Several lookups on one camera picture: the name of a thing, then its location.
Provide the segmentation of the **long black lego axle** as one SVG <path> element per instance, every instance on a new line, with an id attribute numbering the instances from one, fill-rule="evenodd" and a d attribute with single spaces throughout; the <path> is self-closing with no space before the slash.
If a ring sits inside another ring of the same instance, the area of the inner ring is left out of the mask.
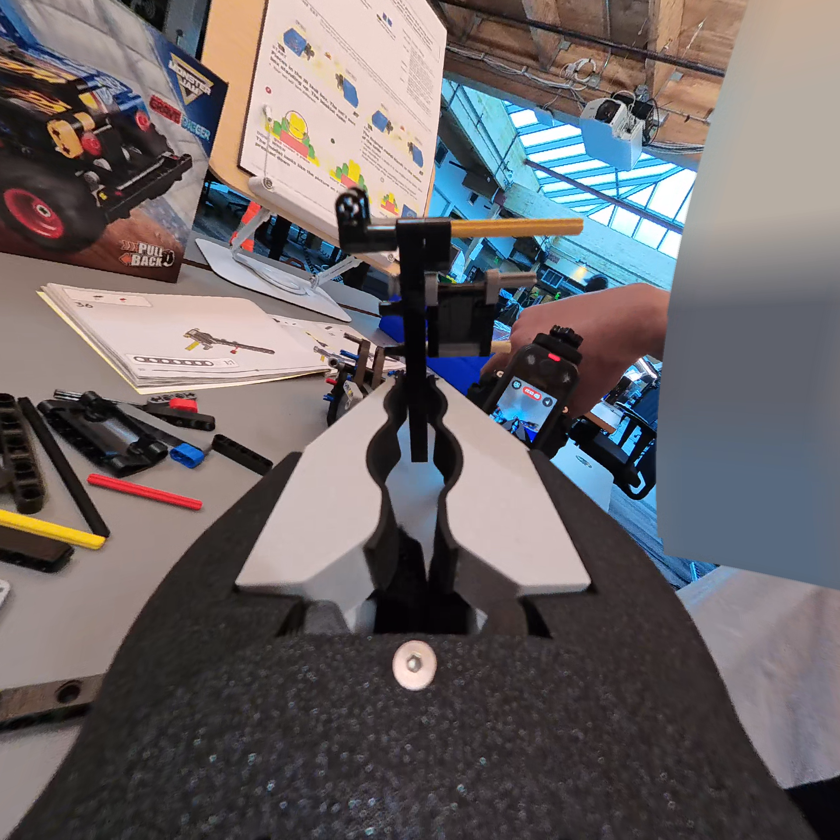
<path id="1" fill-rule="evenodd" d="M 99 537 L 109 538 L 109 527 L 35 405 L 26 396 L 19 397 L 17 403 L 90 531 Z"/>

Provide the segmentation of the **yellow lego axle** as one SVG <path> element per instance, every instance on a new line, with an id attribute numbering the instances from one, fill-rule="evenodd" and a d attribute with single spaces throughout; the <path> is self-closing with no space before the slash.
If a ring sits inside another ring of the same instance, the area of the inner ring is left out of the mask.
<path id="1" fill-rule="evenodd" d="M 8 529 L 67 543 L 86 550 L 99 550 L 108 538 L 108 536 L 61 526 L 54 522 L 4 509 L 1 510 L 1 525 Z"/>

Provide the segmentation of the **grey lego chassis model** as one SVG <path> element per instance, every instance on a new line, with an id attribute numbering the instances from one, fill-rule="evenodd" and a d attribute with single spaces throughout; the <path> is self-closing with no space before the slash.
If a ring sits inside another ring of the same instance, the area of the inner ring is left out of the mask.
<path id="1" fill-rule="evenodd" d="M 323 397 L 328 404 L 329 427 L 402 368 L 397 357 L 389 353 L 390 348 L 352 332 L 344 332 L 342 341 L 344 344 L 337 351 L 324 352 L 330 368 L 325 377 L 330 389 Z"/>

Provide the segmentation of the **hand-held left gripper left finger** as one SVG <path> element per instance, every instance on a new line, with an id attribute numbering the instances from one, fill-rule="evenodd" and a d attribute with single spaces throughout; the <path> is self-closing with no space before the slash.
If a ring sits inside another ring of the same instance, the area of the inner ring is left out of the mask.
<path id="1" fill-rule="evenodd" d="M 303 451 L 236 579 L 250 593 L 330 602 L 346 622 L 396 571 L 386 480 L 401 458 L 403 382 L 390 380 Z"/>

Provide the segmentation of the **red lego axle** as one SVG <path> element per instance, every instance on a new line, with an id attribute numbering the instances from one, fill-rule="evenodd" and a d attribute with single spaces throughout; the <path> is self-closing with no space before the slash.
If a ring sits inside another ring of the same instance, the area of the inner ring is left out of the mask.
<path id="1" fill-rule="evenodd" d="M 200 511 L 203 508 L 203 502 L 201 500 L 185 497 L 168 490 L 143 486 L 125 479 L 100 474 L 89 474 L 87 476 L 87 484 L 91 487 L 99 487 L 118 492 L 125 496 L 143 498 L 190 511 Z"/>

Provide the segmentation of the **black lego beam assembly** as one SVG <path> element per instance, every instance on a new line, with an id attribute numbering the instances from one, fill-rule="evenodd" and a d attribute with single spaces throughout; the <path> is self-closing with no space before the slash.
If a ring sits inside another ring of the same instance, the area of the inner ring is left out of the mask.
<path id="1" fill-rule="evenodd" d="M 414 462 L 427 459 L 427 426 L 432 423 L 432 393 L 427 363 L 444 356 L 485 357 L 509 350 L 491 348 L 501 289 L 523 287 L 524 274 L 488 271 L 474 283 L 447 284 L 438 274 L 449 265 L 455 220 L 409 217 L 376 223 L 368 196 L 359 187 L 335 203 L 339 245 L 354 256 L 398 253 L 397 299 L 381 304 L 383 316 L 398 315 L 405 325 L 405 370 L 402 375 Z"/>

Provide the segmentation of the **thick black lego beam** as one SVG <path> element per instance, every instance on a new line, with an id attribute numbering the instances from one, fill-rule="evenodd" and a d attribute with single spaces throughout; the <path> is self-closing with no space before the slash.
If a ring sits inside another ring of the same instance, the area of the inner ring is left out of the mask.
<path id="1" fill-rule="evenodd" d="M 98 697 L 105 677 L 90 675 L 2 689 L 1 731 L 85 715 Z"/>

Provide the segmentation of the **short black lego beam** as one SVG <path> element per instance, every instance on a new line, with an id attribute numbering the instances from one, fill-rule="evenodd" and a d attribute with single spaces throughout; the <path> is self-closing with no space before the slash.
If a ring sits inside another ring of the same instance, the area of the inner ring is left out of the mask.
<path id="1" fill-rule="evenodd" d="M 223 434 L 213 436 L 211 450 L 259 476 L 267 475 L 274 466 L 269 458 Z"/>

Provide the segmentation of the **lego set box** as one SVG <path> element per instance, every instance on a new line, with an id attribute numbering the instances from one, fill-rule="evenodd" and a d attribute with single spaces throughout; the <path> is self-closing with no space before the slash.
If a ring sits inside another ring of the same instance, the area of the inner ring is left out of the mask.
<path id="1" fill-rule="evenodd" d="M 1 2 L 1 251 L 180 275 L 228 84 L 121 2 Z"/>

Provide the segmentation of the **white ceiling unit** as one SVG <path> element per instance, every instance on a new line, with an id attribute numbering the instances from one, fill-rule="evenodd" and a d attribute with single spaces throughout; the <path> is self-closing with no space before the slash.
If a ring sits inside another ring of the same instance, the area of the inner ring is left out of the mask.
<path id="1" fill-rule="evenodd" d="M 580 116 L 585 153 L 620 172 L 635 167 L 658 125 L 655 100 L 624 91 L 589 101 Z"/>

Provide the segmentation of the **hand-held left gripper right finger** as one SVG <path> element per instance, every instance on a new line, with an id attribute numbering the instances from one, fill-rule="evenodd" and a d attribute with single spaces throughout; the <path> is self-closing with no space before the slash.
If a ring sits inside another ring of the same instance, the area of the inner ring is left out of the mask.
<path id="1" fill-rule="evenodd" d="M 546 487 L 563 475 L 445 382 L 432 384 L 437 501 L 432 586 L 490 614 L 591 577 Z"/>

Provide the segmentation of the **long black lego beam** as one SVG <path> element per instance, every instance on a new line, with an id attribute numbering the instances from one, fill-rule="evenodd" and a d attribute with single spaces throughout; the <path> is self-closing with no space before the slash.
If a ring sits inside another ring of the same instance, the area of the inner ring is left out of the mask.
<path id="1" fill-rule="evenodd" d="M 46 488 L 35 449 L 16 399 L 1 393 L 1 492 L 9 495 L 17 512 L 39 513 Z"/>

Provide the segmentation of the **white tablet stand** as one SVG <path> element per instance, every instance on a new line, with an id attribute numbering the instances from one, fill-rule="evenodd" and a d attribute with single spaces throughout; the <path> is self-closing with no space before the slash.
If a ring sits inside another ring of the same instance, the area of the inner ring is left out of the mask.
<path id="1" fill-rule="evenodd" d="M 351 317 L 326 291 L 326 284 L 336 280 L 346 270 L 357 267 L 361 260 L 351 255 L 333 268 L 316 274 L 304 273 L 302 276 L 280 266 L 261 262 L 244 250 L 243 245 L 269 218 L 270 210 L 260 206 L 255 216 L 240 224 L 230 245 L 198 238 L 196 246 L 211 270 L 237 287 L 290 303 L 333 321 L 350 322 Z"/>

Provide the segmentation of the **flat black lego piece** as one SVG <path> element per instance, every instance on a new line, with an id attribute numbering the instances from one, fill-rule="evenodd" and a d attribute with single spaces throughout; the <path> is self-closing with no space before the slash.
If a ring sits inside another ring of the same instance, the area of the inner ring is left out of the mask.
<path id="1" fill-rule="evenodd" d="M 62 570 L 75 549 L 66 542 L 1 526 L 1 561 L 48 574 Z"/>

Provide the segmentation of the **person's right hand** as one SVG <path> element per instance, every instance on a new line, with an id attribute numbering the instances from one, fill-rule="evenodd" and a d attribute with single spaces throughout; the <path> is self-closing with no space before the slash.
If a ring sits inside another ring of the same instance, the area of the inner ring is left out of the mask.
<path id="1" fill-rule="evenodd" d="M 582 337 L 582 362 L 568 403 L 569 414 L 580 417 L 588 413 L 640 359 L 631 338 L 630 286 L 587 292 L 527 309 L 512 326 L 510 352 L 492 356 L 481 373 L 504 369 L 511 354 L 531 343 L 538 333 L 548 333 L 553 326 L 572 329 Z"/>

